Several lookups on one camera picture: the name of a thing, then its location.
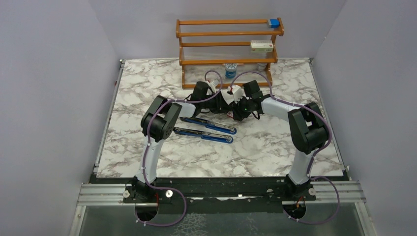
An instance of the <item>gray wall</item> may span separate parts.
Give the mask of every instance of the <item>gray wall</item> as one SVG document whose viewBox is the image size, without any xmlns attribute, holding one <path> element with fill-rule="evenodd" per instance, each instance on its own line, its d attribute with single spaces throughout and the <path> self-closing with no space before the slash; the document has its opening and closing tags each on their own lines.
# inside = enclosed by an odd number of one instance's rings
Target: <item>gray wall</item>
<svg viewBox="0 0 417 236">
<path fill-rule="evenodd" d="M 379 235 L 416 235 L 417 2 L 347 0 L 314 61 Z"/>
<path fill-rule="evenodd" d="M 0 3 L 0 235 L 67 235 L 117 77 L 87 0 Z"/>
<path fill-rule="evenodd" d="M 345 0 L 89 0 L 117 55 L 178 57 L 176 20 L 281 17 L 278 55 L 313 57 Z"/>
</svg>

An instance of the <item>wooden rack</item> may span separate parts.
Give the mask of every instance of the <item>wooden rack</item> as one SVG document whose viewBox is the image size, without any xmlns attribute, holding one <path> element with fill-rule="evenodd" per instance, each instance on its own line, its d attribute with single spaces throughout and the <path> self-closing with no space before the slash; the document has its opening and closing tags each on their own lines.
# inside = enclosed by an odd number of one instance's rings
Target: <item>wooden rack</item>
<svg viewBox="0 0 417 236">
<path fill-rule="evenodd" d="M 236 19 L 236 20 L 177 20 L 176 35 L 179 39 L 179 64 L 182 66 L 182 88 L 192 89 L 195 85 L 185 83 L 185 67 L 188 65 L 211 65 L 224 63 L 267 63 L 266 75 L 272 84 L 270 64 L 277 63 L 276 51 L 277 35 L 284 35 L 284 25 L 281 18 L 277 18 L 278 28 L 268 27 L 267 19 Z M 193 42 L 183 43 L 183 37 L 205 37 L 211 39 L 215 36 L 243 36 L 243 35 L 271 35 L 273 42 L 272 53 L 251 53 L 250 42 Z M 225 53 L 228 47 L 233 55 Z M 267 82 L 258 83 L 260 86 L 268 86 Z"/>
</svg>

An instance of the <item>blue block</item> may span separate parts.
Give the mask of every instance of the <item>blue block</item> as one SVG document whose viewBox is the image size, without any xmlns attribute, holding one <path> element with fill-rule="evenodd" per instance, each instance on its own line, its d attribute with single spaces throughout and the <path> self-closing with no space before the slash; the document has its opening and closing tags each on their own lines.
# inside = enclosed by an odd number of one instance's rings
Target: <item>blue block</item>
<svg viewBox="0 0 417 236">
<path fill-rule="evenodd" d="M 277 19 L 269 19 L 268 24 L 270 28 L 278 28 L 279 27 L 279 20 Z"/>
</svg>

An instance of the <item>small box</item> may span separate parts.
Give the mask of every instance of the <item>small box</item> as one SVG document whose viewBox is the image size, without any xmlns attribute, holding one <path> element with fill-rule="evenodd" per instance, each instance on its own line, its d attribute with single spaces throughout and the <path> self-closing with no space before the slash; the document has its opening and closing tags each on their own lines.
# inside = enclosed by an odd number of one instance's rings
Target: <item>small box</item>
<svg viewBox="0 0 417 236">
<path fill-rule="evenodd" d="M 253 53 L 272 53 L 273 43 L 271 40 L 251 40 L 250 48 Z"/>
<path fill-rule="evenodd" d="M 268 24 L 270 28 L 278 28 L 279 27 L 279 20 L 277 19 L 269 19 Z"/>
</svg>

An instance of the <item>marble tabletop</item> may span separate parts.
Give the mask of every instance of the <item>marble tabletop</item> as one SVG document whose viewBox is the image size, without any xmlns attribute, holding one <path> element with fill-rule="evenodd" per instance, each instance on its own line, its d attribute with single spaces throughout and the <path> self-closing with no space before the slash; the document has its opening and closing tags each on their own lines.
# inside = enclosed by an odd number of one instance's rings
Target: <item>marble tabletop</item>
<svg viewBox="0 0 417 236">
<path fill-rule="evenodd" d="M 204 80 L 210 68 L 191 68 L 191 80 Z M 308 59 L 281 59 L 271 65 L 273 93 L 282 99 L 306 104 L 321 104 Z M 262 80 L 247 74 L 243 81 Z M 264 94 L 268 89 L 262 88 Z M 140 121 L 157 95 L 185 98 L 192 90 L 181 88 L 178 59 L 126 60 L 111 115 L 97 177 L 133 177 L 140 168 L 143 134 Z M 269 177 L 285 176 L 290 171 L 295 147 L 288 123 L 276 117 L 250 116 L 242 122 L 225 114 L 200 114 L 200 118 L 236 127 L 232 144 L 202 140 L 172 133 L 162 147 L 158 177 Z M 178 120 L 177 127 L 219 133 L 203 126 Z M 312 175 L 341 176 L 342 165 L 333 143 L 317 155 Z"/>
</svg>

